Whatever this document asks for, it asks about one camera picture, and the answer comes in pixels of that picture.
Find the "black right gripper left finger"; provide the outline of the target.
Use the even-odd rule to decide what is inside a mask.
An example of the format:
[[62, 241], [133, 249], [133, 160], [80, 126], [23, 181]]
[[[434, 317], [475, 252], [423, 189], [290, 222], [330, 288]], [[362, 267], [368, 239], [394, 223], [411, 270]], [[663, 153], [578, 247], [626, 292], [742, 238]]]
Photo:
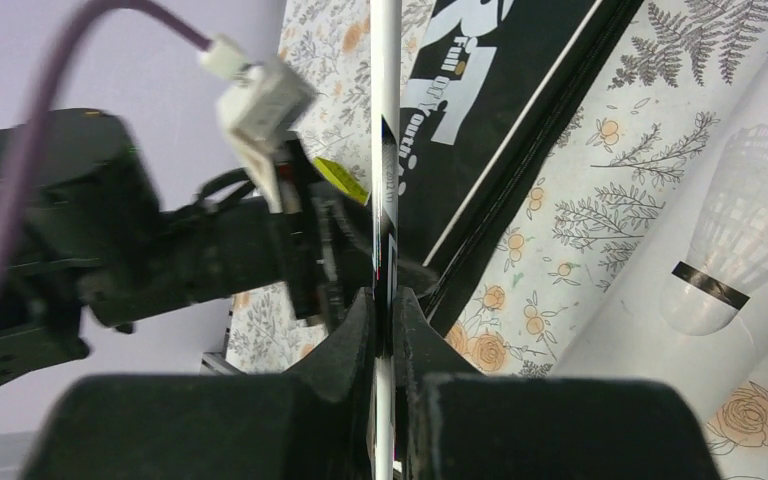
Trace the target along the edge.
[[281, 373], [100, 375], [58, 401], [24, 479], [369, 479], [374, 330], [344, 323]]

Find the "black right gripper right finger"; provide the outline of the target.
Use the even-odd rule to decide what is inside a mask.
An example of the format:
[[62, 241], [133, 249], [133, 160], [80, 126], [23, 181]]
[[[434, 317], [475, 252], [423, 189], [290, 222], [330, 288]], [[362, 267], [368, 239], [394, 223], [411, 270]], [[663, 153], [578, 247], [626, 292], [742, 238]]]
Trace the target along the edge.
[[716, 479], [682, 397], [645, 380], [487, 376], [394, 302], [396, 456], [408, 479]]

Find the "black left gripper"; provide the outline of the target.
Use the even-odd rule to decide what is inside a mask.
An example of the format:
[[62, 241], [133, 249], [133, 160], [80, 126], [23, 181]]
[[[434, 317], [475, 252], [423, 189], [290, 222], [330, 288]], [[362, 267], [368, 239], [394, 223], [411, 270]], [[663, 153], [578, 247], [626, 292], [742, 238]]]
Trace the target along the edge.
[[372, 214], [327, 181], [311, 192], [315, 204], [302, 193], [279, 213], [260, 197], [199, 208], [135, 259], [83, 275], [80, 298], [100, 323], [116, 327], [283, 282], [295, 316], [321, 323], [327, 296], [316, 210], [345, 306], [371, 285]]

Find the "black racket bag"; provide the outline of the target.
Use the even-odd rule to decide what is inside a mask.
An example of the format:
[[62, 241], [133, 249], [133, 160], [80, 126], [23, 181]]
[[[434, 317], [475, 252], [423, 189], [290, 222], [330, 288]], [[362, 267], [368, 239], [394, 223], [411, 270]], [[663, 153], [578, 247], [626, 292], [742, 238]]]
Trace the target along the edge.
[[539, 166], [637, 1], [438, 1], [400, 108], [399, 242], [439, 275], [434, 321], [469, 300]]

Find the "white racket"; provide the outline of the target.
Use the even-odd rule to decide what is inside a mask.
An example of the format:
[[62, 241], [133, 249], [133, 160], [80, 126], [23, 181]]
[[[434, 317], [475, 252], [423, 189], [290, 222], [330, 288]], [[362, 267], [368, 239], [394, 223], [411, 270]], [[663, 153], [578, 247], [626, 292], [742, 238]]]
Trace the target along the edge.
[[394, 306], [397, 294], [401, 3], [370, 7], [372, 296], [375, 327], [373, 477], [391, 479], [395, 454]]

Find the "white shuttlecock tube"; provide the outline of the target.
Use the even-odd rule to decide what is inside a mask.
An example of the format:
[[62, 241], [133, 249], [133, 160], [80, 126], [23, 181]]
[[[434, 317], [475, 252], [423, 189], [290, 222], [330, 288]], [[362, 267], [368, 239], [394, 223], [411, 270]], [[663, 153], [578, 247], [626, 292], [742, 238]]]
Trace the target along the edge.
[[768, 354], [768, 58], [552, 369], [646, 379], [710, 418]]

